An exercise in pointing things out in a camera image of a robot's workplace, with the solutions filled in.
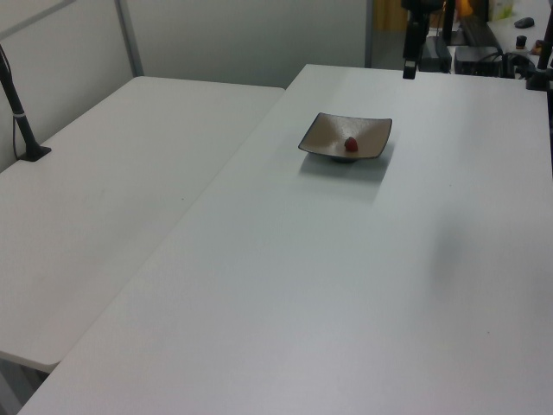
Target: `red strawberry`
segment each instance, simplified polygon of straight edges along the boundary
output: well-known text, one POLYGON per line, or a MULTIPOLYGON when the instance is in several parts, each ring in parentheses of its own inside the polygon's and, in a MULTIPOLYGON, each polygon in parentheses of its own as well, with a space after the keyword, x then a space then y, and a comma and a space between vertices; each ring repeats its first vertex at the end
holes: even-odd
POLYGON ((344 143, 344 146, 346 147, 346 151, 359 151, 359 147, 357 146, 357 140, 353 137, 349 137, 346 142, 344 143))

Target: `tabletop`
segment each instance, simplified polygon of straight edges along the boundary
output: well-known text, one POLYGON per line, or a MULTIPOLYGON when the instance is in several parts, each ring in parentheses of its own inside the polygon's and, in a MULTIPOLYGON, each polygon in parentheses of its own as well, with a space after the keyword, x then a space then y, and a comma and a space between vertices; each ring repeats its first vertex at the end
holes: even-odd
POLYGON ((21 414, 551 414, 551 246, 544 93, 307 66, 21 414))
POLYGON ((136 78, 0 174, 0 358, 51 371, 282 93, 136 78))
MULTIPOLYGON (((514 4, 511 17, 489 22, 488 25, 504 52, 511 52, 515 49, 517 36, 520 35, 528 38, 526 47, 530 50, 536 41, 542 40, 545 37, 550 11, 551 7, 548 0, 517 0, 514 4), (527 29, 515 28, 514 23, 523 17, 533 18, 535 25, 527 29)), ((531 55, 530 58, 537 64, 539 56, 531 55)))

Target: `computer mouse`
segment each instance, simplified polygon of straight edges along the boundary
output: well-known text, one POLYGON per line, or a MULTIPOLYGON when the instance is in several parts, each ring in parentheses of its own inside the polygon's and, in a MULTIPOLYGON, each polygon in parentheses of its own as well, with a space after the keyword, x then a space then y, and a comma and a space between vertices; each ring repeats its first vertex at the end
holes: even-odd
POLYGON ((515 22, 515 28, 517 29, 528 29, 534 25, 534 19, 531 17, 524 17, 515 22))

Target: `cable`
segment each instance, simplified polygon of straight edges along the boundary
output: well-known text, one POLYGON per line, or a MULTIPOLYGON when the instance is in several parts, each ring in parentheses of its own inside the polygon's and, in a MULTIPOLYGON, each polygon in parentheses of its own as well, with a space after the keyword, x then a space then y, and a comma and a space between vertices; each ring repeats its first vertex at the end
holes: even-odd
POLYGON ((486 59, 490 59, 490 58, 492 58, 492 57, 494 57, 494 56, 495 56, 495 59, 497 59, 497 58, 499 58, 500 56, 503 56, 503 54, 502 54, 501 52, 499 52, 499 51, 498 51, 498 52, 493 52, 492 54, 488 54, 488 55, 484 56, 482 59, 479 59, 478 61, 476 61, 476 62, 474 63, 473 71, 471 72, 471 75, 474 75, 474 74, 476 73, 476 69, 477 69, 477 67, 478 67, 478 65, 479 65, 480 63, 482 63, 482 62, 485 61, 486 59))
POLYGON ((16 160, 19 160, 19 156, 17 155, 16 150, 16 117, 13 117, 13 127, 12 143, 14 146, 14 156, 16 157, 16 160))

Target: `gray floor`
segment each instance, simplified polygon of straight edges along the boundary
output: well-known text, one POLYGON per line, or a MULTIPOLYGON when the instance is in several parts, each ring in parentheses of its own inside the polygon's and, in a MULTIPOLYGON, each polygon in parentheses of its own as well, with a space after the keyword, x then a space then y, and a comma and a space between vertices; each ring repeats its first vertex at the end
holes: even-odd
POLYGON ((44 377, 43 373, 0 359, 0 415, 16 415, 44 377))

